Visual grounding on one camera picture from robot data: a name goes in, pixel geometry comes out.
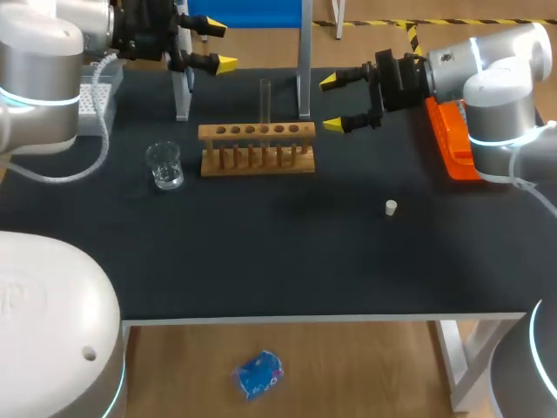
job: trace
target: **metal frame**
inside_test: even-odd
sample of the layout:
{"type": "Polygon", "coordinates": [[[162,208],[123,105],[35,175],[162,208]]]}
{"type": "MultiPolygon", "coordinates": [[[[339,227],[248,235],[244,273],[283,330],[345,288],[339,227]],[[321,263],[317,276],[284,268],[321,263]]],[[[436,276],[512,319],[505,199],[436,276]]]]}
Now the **metal frame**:
{"type": "Polygon", "coordinates": [[[332,1],[332,12],[334,13],[334,23],[337,29],[337,39],[341,39],[342,28],[345,24],[346,0],[331,0],[331,1],[332,1]]]}
{"type": "MultiPolygon", "coordinates": [[[[188,14],[187,0],[179,2],[178,11],[180,13],[188,14]]],[[[178,32],[178,46],[181,50],[186,50],[188,53],[193,52],[191,44],[191,32],[189,29],[179,28],[178,32]]],[[[194,76],[193,71],[189,68],[186,73],[173,72],[172,85],[174,88],[174,101],[176,102],[176,120],[178,122],[185,122],[190,117],[191,107],[191,93],[193,92],[194,76]]]]}
{"type": "Polygon", "coordinates": [[[473,411],[486,399],[492,352],[518,319],[480,320],[464,343],[455,320],[435,321],[453,412],[473,411]]]}
{"type": "Polygon", "coordinates": [[[298,72],[298,117],[310,118],[310,85],[312,82],[312,13],[313,0],[302,0],[302,22],[299,28],[298,72]]]}
{"type": "Polygon", "coordinates": [[[374,322],[434,320],[440,340],[454,412],[478,408],[488,394],[487,370],[500,339],[525,313],[452,313],[407,315],[300,315],[230,318],[184,318],[175,320],[124,320],[127,347],[131,327],[211,324],[278,324],[312,322],[374,322]],[[479,320],[463,343],[457,320],[479,320]]]}
{"type": "MultiPolygon", "coordinates": [[[[310,118],[310,85],[312,82],[312,13],[313,0],[301,0],[302,21],[299,29],[298,70],[296,72],[296,89],[298,93],[298,115],[300,119],[310,118]]],[[[178,5],[180,13],[188,14],[187,1],[178,5]]],[[[188,53],[193,51],[190,30],[179,30],[180,49],[188,53]]],[[[191,93],[193,92],[193,71],[185,74],[172,73],[174,100],[176,102],[176,120],[187,121],[190,117],[191,93]]]]}

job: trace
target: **wooden test tube rack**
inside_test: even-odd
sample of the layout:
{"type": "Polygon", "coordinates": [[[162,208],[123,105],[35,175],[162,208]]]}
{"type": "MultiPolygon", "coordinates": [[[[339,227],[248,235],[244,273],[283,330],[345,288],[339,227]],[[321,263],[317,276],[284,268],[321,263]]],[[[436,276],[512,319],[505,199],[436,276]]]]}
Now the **wooden test tube rack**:
{"type": "Polygon", "coordinates": [[[260,176],[315,172],[313,122],[200,125],[205,143],[201,176],[260,176]],[[216,148],[213,141],[218,141],[216,148]],[[236,142],[246,142],[240,146],[236,142]],[[279,144],[270,146],[271,141],[279,144]]]}

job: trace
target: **blue panel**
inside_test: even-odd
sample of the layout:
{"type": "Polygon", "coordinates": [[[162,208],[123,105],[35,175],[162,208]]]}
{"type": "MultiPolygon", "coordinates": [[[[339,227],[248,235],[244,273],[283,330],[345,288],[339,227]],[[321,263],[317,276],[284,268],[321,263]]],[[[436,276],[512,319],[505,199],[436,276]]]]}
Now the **blue panel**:
{"type": "Polygon", "coordinates": [[[230,28],[299,28],[302,0],[188,0],[190,15],[207,15],[230,28]]]}

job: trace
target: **robotic arm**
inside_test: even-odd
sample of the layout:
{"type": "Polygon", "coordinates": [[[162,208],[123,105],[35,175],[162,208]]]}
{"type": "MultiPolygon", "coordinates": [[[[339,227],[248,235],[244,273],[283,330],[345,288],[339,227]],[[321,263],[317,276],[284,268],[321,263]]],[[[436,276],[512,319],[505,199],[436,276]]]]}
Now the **robotic arm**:
{"type": "Polygon", "coordinates": [[[372,107],[355,117],[325,121],[325,128],[349,132],[379,127],[385,111],[464,99],[476,171],[485,180],[515,183],[557,179],[557,129],[536,127],[534,81],[552,69],[549,38],[540,24],[523,24],[487,37],[431,51],[427,57],[391,50],[375,64],[337,71],[323,91],[364,79],[372,107]]]}
{"type": "Polygon", "coordinates": [[[180,14],[173,0],[124,0],[122,8],[109,0],[0,0],[0,153],[73,144],[83,54],[117,52],[99,71],[116,58],[160,61],[166,54],[171,71],[235,70],[234,58],[180,50],[180,27],[216,37],[226,31],[208,17],[180,14]]]}

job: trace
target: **orange tray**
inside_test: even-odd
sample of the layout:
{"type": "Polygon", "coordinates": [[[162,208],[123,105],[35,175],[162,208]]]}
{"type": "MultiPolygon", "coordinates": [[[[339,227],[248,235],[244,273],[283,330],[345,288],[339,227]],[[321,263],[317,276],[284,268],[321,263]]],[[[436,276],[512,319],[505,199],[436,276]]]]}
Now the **orange tray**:
{"type": "Polygon", "coordinates": [[[457,103],[437,104],[434,98],[428,98],[426,107],[449,176],[455,180],[479,180],[468,129],[457,103]]]}

